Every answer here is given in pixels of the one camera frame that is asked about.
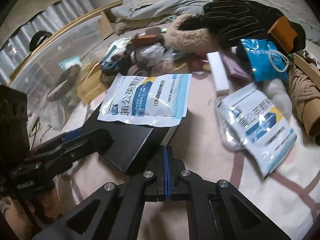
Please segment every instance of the blue plastic bag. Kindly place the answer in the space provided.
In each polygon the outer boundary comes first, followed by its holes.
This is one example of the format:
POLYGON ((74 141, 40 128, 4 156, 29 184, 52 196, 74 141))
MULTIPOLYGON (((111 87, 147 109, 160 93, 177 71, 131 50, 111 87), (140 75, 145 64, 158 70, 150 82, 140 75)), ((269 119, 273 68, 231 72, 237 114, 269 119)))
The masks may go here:
MULTIPOLYGON (((253 77, 256 82, 273 80, 275 78, 283 81, 288 80, 288 74, 276 71, 269 61, 269 50, 277 50, 272 41, 241 39, 241 43, 249 57, 253 77)), ((285 68, 285 64, 279 54, 271 52, 271 59, 278 69, 283 70, 285 68)))

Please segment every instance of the white medicine packet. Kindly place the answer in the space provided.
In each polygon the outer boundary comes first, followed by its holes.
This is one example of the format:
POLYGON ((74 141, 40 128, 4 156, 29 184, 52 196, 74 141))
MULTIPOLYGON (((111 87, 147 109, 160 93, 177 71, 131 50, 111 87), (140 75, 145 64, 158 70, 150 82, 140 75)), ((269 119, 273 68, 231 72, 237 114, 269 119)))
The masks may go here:
POLYGON ((187 114, 191 74, 158 77, 118 74, 102 105, 98 120, 176 126, 187 114))
POLYGON ((287 120, 255 83, 224 98, 218 111, 255 158, 264 177, 282 162, 297 139, 287 120))

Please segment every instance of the white box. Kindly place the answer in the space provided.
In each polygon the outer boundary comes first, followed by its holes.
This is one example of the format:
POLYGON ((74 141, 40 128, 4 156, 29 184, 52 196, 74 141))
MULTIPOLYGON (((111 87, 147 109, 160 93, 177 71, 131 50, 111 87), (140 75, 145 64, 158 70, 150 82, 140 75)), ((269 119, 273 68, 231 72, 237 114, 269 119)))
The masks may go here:
POLYGON ((220 57, 220 53, 208 53, 207 57, 209 60, 213 81, 216 86, 217 96, 227 95, 229 93, 230 87, 226 70, 220 57))

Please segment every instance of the metal screw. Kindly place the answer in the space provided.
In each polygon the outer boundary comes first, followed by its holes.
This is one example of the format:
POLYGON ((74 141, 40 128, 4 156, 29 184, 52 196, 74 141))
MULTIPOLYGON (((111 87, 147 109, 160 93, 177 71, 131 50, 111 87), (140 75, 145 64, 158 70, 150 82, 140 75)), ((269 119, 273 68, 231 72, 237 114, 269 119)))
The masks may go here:
POLYGON ((181 171, 181 175, 183 177, 188 177, 191 174, 191 172, 189 170, 182 170, 181 171))
POLYGON ((106 190, 106 191, 111 191, 115 188, 115 184, 111 183, 111 182, 108 182, 106 183, 103 188, 106 190))
POLYGON ((229 186, 229 182, 227 182, 226 180, 220 180, 219 181, 219 186, 220 187, 228 187, 229 186))
POLYGON ((145 171, 143 173, 143 177, 145 178, 151 178, 153 176, 153 172, 152 171, 145 171))

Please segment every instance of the black box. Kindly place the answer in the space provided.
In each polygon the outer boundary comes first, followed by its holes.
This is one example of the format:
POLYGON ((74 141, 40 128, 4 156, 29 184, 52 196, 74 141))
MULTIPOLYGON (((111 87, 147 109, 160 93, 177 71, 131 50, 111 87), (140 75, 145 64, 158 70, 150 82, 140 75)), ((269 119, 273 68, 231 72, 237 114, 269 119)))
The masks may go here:
POLYGON ((97 128, 108 130, 113 144, 102 156, 129 176, 144 171, 147 161, 156 154, 160 145, 168 144, 177 128, 99 121, 100 107, 101 104, 84 123, 82 133, 97 128))

